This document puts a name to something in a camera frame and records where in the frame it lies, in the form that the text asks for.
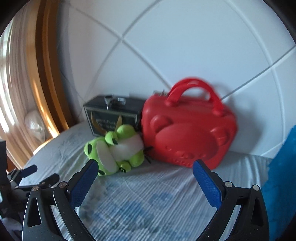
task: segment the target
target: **blue gripper pad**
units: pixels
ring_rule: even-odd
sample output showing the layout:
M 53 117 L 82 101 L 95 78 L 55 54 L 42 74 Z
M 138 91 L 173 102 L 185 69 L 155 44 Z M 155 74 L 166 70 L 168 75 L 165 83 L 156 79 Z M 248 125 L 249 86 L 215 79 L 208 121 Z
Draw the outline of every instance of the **blue gripper pad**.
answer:
M 193 175 L 205 194 L 209 204 L 219 209 L 222 204 L 222 194 L 215 185 L 208 173 L 203 169 L 198 161 L 193 164 Z
M 98 175 L 99 165 L 93 160 L 91 165 L 81 176 L 75 187 L 70 192 L 70 206 L 74 209 L 81 206 L 89 189 Z
M 32 165 L 32 166 L 29 166 L 29 167 L 23 169 L 20 175 L 22 178 L 25 178 L 25 177 L 30 176 L 31 174 L 35 173 L 36 171 L 37 171 L 37 166 Z

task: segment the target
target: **mattress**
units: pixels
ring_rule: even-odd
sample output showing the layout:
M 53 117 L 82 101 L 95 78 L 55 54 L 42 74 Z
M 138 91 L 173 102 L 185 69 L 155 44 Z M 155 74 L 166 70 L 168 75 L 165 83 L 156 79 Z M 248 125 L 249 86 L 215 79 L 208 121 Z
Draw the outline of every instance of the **mattress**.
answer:
M 85 143 L 94 137 L 87 122 L 78 124 L 44 146 L 28 163 L 38 171 L 22 180 L 32 185 L 58 173 L 68 181 L 87 162 Z M 235 186 L 260 187 L 268 178 L 271 159 L 229 152 L 215 172 Z M 57 210 L 57 223 L 67 240 L 69 234 Z M 192 170 L 167 163 L 145 161 L 128 173 L 97 177 L 76 212 L 96 240 L 196 240 L 211 220 L 212 208 L 195 180 Z M 225 240 L 239 207 L 221 237 Z

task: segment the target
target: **screw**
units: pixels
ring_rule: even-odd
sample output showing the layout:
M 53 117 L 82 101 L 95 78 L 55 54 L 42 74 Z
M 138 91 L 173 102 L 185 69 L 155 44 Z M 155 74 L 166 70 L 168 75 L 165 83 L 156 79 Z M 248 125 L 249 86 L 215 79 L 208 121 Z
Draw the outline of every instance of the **screw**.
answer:
M 254 189 L 255 191 L 259 191 L 259 190 L 260 190 L 260 187 L 259 187 L 258 185 L 254 185 L 254 186 L 253 186 L 253 189 Z
M 67 182 L 61 182 L 61 183 L 59 184 L 59 187 L 60 187 L 60 188 L 65 188 L 67 185 L 68 185 Z
M 34 191 L 34 192 L 37 191 L 38 189 L 39 189 L 38 186 L 33 186 L 33 187 L 32 187 L 32 191 Z
M 231 188 L 232 187 L 232 183 L 231 182 L 225 182 L 225 186 L 228 187 L 228 188 Z

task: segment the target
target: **blue towel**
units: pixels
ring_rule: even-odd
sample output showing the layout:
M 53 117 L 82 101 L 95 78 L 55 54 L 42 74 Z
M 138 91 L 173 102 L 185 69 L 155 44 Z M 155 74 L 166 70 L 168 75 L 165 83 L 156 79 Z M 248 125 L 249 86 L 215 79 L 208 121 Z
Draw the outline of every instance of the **blue towel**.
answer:
M 296 126 L 269 165 L 262 188 L 270 240 L 280 237 L 296 213 Z

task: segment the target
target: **bed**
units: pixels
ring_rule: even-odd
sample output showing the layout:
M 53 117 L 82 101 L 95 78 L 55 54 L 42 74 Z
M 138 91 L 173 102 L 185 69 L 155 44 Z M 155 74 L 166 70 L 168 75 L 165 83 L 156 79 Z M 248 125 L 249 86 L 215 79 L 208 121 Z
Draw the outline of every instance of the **bed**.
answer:
M 68 181 L 87 162 L 83 147 L 93 138 L 87 122 L 61 133 L 27 163 L 39 168 L 21 185 L 35 184 L 53 173 L 60 175 L 60 181 Z M 267 181 L 270 162 L 269 158 L 229 152 L 215 172 L 239 187 L 261 187 Z M 70 240 L 57 210 L 53 210 L 64 237 Z M 215 211 L 191 169 L 158 161 L 146 161 L 128 173 L 97 177 L 76 209 L 96 240 L 113 241 L 195 240 Z M 221 240 L 228 237 L 238 211 L 239 206 Z

